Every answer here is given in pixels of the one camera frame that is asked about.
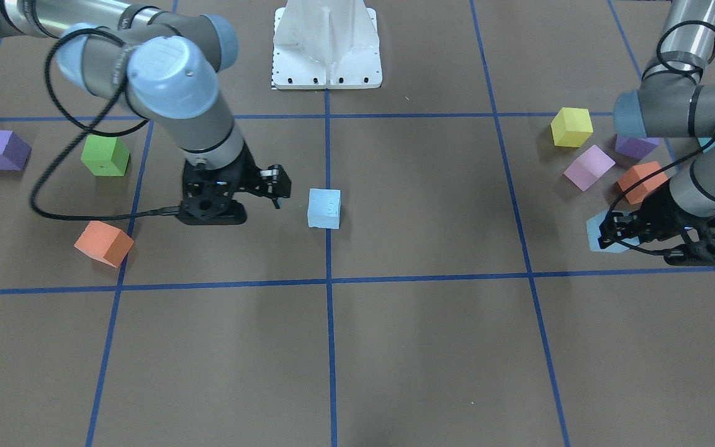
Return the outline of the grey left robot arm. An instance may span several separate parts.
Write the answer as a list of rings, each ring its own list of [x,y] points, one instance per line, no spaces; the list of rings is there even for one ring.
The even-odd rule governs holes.
[[[596,230],[604,250],[624,247],[670,266],[715,266],[715,1],[673,1],[639,89],[614,109],[626,138],[704,138],[680,170],[632,212],[612,204]]]

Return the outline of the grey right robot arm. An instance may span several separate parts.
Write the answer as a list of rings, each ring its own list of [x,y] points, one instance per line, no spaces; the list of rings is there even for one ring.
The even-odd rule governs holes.
[[[238,37],[224,17],[184,16],[122,1],[0,1],[0,38],[52,38],[43,82],[79,135],[48,165],[29,194],[32,212],[50,220],[92,221],[41,209],[49,176],[116,106],[164,127],[184,155],[181,203],[106,215],[100,222],[173,216],[187,225],[240,225],[245,192],[280,209],[292,182],[281,165],[256,166],[224,98],[218,74],[235,63]]]

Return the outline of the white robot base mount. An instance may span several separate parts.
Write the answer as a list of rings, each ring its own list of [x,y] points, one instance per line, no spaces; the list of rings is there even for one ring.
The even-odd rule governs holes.
[[[375,89],[383,84],[377,12],[363,1],[289,1],[273,20],[278,90]]]

